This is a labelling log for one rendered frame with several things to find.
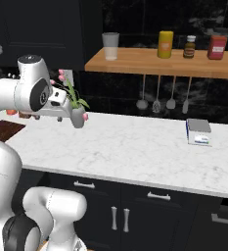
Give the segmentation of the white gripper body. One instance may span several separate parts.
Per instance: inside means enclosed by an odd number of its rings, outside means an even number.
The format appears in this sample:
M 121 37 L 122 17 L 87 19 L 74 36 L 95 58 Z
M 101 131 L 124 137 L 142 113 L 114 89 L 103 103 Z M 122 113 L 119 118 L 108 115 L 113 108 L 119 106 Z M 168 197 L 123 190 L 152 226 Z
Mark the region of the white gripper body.
M 37 116 L 49 116 L 56 118 L 69 118 L 71 105 L 66 98 L 63 102 L 49 100 L 45 106 L 36 112 Z

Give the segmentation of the dark red cutting board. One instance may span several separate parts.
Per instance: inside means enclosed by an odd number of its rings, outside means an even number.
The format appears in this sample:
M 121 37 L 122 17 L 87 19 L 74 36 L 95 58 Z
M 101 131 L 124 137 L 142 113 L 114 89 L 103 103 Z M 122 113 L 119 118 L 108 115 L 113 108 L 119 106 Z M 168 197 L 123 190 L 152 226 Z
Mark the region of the dark red cutting board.
M 23 128 L 25 128 L 25 125 L 1 120 L 0 121 L 0 141 L 6 142 Z

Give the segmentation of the grey vase with pink flowers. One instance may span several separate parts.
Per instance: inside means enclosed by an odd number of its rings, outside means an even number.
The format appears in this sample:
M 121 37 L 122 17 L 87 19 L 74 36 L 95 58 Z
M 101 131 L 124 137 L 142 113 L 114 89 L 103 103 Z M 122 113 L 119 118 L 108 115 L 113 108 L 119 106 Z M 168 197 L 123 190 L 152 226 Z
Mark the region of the grey vase with pink flowers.
M 85 111 L 89 108 L 87 102 L 79 97 L 79 93 L 73 88 L 69 80 L 65 77 L 65 70 L 59 70 L 60 83 L 50 80 L 53 93 L 49 100 L 63 102 L 66 98 L 71 105 L 70 120 L 75 128 L 83 128 L 84 123 L 88 120 Z

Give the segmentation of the dark drawer front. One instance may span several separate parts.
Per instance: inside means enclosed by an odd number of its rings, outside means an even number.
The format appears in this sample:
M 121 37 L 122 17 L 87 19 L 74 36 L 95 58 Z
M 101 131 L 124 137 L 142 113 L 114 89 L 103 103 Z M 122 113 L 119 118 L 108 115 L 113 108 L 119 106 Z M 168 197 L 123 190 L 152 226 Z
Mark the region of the dark drawer front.
M 171 200 L 148 198 L 147 194 L 150 191 L 157 195 L 169 194 Z M 192 193 L 134 184 L 123 183 L 121 185 L 121 196 L 126 204 L 125 208 L 130 210 L 129 218 L 137 214 L 144 216 L 146 208 L 153 207 L 194 212 L 198 204 L 198 196 Z
M 47 174 L 47 180 L 51 187 L 77 191 L 92 198 L 110 200 L 115 206 L 120 203 L 121 187 L 118 182 L 52 173 Z M 74 186 L 73 183 L 77 180 L 87 184 L 93 182 L 95 184 L 95 189 Z

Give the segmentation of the dark cupboard door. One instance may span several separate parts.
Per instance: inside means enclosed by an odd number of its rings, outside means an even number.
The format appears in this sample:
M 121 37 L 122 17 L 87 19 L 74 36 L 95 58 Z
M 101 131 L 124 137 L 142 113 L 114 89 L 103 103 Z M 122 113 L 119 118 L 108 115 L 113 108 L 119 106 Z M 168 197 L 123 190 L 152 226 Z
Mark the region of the dark cupboard door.
M 120 251 L 119 229 L 112 229 L 112 207 L 120 208 L 118 200 L 107 196 L 84 193 L 87 210 L 83 218 L 74 223 L 77 235 L 93 251 Z
M 0 0 L 0 66 L 38 55 L 50 68 L 84 66 L 78 0 Z
M 194 215 L 174 209 L 146 208 L 128 220 L 123 231 L 126 204 L 122 203 L 121 251 L 185 251 Z

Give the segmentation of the clear drinking glass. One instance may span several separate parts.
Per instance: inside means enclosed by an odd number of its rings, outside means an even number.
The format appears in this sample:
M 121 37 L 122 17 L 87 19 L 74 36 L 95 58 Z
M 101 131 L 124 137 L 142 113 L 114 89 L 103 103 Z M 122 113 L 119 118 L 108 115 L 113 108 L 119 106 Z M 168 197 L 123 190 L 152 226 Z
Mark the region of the clear drinking glass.
M 108 61 L 117 59 L 117 48 L 119 42 L 118 32 L 104 32 L 102 34 L 105 58 Z

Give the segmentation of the hanging metal slotted spoon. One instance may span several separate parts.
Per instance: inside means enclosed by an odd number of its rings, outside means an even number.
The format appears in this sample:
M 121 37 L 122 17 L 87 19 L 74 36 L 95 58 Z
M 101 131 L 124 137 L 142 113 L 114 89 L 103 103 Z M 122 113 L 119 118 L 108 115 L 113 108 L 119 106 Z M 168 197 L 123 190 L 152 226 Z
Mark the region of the hanging metal slotted spoon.
M 160 85 L 160 76 L 158 76 L 158 85 Z M 156 100 L 153 103 L 153 112 L 157 114 L 160 112 L 160 101 L 158 97 L 156 97 Z

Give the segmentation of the dark lower cupboard door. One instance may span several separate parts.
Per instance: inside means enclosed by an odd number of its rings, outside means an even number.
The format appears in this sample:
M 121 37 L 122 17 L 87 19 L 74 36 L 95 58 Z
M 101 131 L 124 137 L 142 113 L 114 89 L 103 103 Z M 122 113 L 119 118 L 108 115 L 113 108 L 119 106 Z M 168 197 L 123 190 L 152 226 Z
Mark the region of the dark lower cupboard door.
M 93 251 L 120 251 L 119 229 L 112 229 L 112 207 L 120 208 L 118 200 L 107 196 L 84 193 L 87 210 L 83 218 L 74 223 L 77 235 Z
M 126 204 L 122 203 L 121 251 L 185 251 L 194 215 L 174 209 L 146 208 L 128 220 L 123 231 Z

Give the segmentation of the hanging metal spatula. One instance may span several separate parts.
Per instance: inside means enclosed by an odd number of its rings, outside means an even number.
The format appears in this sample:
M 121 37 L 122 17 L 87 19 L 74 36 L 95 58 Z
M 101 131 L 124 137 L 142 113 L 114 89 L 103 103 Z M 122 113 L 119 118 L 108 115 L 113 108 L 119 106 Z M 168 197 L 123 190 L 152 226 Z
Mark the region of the hanging metal spatula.
M 172 88 L 175 88 L 175 82 L 176 82 L 176 76 L 173 77 L 173 83 Z M 175 108 L 176 102 L 173 97 L 170 97 L 170 99 L 166 102 L 166 108 L 168 110 L 173 110 Z

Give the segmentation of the hanging narrow metal turner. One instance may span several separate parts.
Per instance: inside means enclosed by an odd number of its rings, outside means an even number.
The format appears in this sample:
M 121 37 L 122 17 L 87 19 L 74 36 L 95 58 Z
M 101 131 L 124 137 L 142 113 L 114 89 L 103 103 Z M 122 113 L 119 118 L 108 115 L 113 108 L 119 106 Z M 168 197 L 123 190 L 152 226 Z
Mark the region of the hanging narrow metal turner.
M 189 83 L 188 83 L 188 90 L 187 90 L 187 94 L 186 94 L 186 99 L 183 103 L 183 107 L 182 107 L 182 113 L 183 114 L 187 114 L 188 113 L 188 107 L 189 107 L 189 93 L 190 93 L 190 88 L 191 88 L 191 83 L 192 83 L 192 77 L 189 77 Z

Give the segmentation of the yellow bottle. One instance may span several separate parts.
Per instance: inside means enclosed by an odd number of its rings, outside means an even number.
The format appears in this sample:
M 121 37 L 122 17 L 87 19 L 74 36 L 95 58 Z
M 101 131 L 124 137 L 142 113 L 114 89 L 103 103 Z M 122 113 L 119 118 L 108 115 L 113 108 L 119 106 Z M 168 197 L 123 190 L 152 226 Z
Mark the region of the yellow bottle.
M 171 57 L 173 32 L 162 30 L 159 35 L 158 57 L 168 59 Z

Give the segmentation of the white box with grey top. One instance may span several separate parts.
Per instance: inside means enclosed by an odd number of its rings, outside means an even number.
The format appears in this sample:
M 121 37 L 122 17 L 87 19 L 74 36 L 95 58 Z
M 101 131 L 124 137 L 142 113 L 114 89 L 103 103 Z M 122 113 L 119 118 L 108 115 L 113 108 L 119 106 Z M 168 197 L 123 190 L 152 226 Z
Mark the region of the white box with grey top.
M 211 128 L 208 120 L 187 119 L 186 133 L 188 143 L 192 145 L 211 145 Z

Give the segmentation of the brown jar with white lid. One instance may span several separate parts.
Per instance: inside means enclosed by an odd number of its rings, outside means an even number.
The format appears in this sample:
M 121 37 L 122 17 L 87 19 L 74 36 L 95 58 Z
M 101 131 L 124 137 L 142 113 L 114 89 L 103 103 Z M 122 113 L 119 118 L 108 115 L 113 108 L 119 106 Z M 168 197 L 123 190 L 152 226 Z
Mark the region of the brown jar with white lid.
M 196 36 L 195 35 L 188 35 L 187 40 L 184 46 L 184 51 L 183 51 L 183 57 L 192 59 L 195 54 L 195 48 L 196 48 Z

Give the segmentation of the red box with white label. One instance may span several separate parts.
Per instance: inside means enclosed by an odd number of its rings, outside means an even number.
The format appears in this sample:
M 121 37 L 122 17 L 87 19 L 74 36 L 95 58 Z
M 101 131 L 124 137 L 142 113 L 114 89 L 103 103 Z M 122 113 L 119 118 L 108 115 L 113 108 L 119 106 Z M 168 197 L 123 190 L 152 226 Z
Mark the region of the red box with white label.
M 227 37 L 224 35 L 213 35 L 210 39 L 207 57 L 211 60 L 222 60 L 227 43 Z

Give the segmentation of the white wall socket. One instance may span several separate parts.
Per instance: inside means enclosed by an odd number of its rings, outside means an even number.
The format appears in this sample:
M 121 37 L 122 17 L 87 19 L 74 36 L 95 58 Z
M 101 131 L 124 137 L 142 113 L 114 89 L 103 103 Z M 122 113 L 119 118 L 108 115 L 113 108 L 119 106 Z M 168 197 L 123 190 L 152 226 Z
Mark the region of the white wall socket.
M 72 70 L 65 70 L 65 77 L 69 80 L 71 85 L 74 85 Z

